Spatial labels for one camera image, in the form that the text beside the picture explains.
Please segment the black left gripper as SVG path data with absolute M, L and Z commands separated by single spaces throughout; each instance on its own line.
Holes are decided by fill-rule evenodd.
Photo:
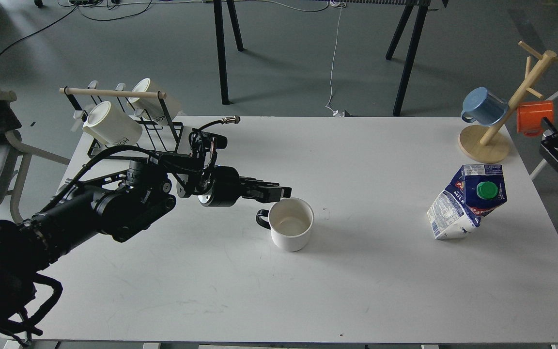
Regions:
M 248 180 L 248 192 L 236 168 L 215 166 L 211 173 L 211 186 L 208 192 L 199 195 L 203 207 L 231 207 L 236 201 L 248 195 L 259 203 L 274 203 L 292 196 L 292 188 L 279 183 L 257 179 Z

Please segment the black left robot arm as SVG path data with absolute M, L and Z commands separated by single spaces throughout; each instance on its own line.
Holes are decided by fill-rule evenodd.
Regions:
M 65 182 L 58 194 L 20 223 L 0 220 L 0 333 L 28 347 L 42 335 L 37 324 L 62 296 L 62 284 L 41 271 L 97 234 L 123 243 L 176 206 L 198 196 L 204 207 L 230 207 L 238 199 L 274 203 L 292 195 L 279 183 L 243 177 L 216 164 L 228 140 L 193 128 L 188 153 L 132 145 L 103 150 Z M 170 177 L 177 181 L 172 194 Z

